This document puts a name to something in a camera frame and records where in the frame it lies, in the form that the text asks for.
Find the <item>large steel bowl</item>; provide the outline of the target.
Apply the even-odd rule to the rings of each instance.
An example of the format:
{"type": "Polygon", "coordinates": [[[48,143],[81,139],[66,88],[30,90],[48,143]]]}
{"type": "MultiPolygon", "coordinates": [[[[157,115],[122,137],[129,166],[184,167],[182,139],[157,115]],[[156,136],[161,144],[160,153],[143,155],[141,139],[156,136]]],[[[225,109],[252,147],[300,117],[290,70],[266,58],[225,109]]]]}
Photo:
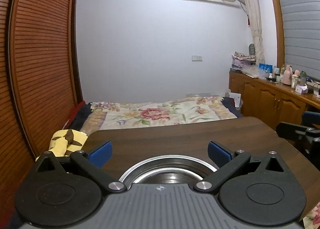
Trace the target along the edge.
{"type": "Polygon", "coordinates": [[[128,188],[134,183],[195,184],[217,171],[201,159],[184,155],[162,155],[145,159],[125,171],[119,181],[128,188]]]}

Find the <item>yellow plush toy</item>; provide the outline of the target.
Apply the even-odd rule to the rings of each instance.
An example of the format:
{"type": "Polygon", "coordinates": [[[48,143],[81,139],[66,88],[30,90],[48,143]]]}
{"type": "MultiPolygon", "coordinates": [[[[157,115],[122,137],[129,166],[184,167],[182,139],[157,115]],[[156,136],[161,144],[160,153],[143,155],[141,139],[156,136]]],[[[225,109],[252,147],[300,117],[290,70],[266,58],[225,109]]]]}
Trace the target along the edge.
{"type": "Polygon", "coordinates": [[[73,129],[56,131],[50,140],[49,149],[56,157],[69,156],[71,153],[81,150],[88,136],[73,129]]]}

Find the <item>floral bed blanket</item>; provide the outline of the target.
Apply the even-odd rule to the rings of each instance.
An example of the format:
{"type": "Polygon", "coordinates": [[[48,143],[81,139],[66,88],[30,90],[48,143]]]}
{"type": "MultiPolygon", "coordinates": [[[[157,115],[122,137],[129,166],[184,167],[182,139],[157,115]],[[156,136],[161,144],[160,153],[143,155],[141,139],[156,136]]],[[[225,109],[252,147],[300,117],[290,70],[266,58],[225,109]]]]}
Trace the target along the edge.
{"type": "Polygon", "coordinates": [[[90,135],[99,130],[148,128],[241,118],[229,97],[187,97],[162,103],[92,102],[83,105],[69,129],[90,135]]]}

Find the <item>wooden sideboard cabinet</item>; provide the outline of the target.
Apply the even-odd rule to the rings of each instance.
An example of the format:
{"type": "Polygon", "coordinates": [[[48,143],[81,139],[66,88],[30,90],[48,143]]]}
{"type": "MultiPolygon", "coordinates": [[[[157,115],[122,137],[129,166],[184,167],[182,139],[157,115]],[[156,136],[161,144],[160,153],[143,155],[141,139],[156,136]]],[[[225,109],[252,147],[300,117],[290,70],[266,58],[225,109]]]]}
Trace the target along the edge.
{"type": "Polygon", "coordinates": [[[298,94],[282,83],[253,79],[230,71],[229,89],[241,94],[243,116],[258,118],[272,129],[280,122],[300,125],[305,111],[319,113],[316,95],[298,94]]]}

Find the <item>pink bottle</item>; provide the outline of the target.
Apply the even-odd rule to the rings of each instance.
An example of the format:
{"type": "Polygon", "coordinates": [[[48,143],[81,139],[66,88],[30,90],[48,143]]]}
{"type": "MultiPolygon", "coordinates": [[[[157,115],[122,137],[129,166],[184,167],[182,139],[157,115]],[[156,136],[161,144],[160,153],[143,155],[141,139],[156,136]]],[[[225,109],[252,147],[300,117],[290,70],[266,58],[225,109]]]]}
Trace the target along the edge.
{"type": "Polygon", "coordinates": [[[291,78],[292,78],[292,67],[290,65],[286,65],[286,69],[283,73],[283,84],[291,86],[291,78]]]}

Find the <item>white paper card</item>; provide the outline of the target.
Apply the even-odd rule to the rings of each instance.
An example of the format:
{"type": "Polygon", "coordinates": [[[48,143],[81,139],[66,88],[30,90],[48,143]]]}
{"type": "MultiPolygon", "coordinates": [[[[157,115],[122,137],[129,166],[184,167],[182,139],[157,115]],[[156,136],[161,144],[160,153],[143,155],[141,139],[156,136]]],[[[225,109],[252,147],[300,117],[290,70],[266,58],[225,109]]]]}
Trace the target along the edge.
{"type": "Polygon", "coordinates": [[[234,99],[235,107],[240,108],[241,106],[241,94],[229,92],[229,98],[234,99]]]}

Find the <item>wooden louvered wardrobe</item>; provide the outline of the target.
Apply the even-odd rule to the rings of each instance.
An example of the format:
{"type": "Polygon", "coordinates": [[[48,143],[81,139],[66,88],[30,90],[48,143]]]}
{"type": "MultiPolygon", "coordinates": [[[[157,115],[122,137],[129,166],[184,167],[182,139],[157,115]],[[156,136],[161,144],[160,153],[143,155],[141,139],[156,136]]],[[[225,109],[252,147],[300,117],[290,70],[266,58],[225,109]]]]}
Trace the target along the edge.
{"type": "Polygon", "coordinates": [[[50,139],[82,103],[76,0],[1,0],[1,227],[50,139]]]}

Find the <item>pile of papers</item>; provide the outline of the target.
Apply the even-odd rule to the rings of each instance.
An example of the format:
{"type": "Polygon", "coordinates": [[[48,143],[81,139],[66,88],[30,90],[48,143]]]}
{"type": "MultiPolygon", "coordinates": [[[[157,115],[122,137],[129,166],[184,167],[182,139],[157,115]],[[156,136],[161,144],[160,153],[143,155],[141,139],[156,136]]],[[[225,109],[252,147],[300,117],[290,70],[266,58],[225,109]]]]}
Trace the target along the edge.
{"type": "Polygon", "coordinates": [[[246,55],[237,51],[232,54],[232,69],[235,71],[241,71],[244,67],[255,65],[255,63],[255,55],[246,55]]]}

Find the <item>grey window blind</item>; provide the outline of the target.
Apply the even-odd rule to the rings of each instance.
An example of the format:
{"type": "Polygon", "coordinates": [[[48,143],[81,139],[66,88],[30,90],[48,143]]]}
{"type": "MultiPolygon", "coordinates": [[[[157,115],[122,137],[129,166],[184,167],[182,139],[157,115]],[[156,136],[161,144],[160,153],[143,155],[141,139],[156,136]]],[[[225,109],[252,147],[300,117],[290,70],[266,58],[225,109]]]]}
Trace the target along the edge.
{"type": "Polygon", "coordinates": [[[319,79],[319,0],[279,0],[285,64],[319,79]]]}

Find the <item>beige curtain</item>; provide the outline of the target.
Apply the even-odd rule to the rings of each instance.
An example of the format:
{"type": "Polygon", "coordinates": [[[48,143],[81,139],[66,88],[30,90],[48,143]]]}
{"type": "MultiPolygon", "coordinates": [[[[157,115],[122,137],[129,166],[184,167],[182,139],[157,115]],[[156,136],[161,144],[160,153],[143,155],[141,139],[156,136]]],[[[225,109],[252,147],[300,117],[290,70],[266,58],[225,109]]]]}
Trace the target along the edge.
{"type": "Polygon", "coordinates": [[[262,24],[258,0],[244,0],[250,21],[250,29],[255,46],[256,65],[265,63],[262,24]]]}

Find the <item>white wall switch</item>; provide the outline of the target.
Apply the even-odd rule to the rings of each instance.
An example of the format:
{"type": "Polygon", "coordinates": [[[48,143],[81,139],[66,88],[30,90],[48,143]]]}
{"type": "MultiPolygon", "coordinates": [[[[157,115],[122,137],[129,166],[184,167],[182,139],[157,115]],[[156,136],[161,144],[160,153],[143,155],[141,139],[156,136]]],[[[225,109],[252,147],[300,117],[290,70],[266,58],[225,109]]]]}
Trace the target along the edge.
{"type": "Polygon", "coordinates": [[[203,61],[202,56],[199,56],[199,55],[193,55],[191,57],[191,60],[192,60],[192,62],[201,62],[201,61],[203,61]]]}

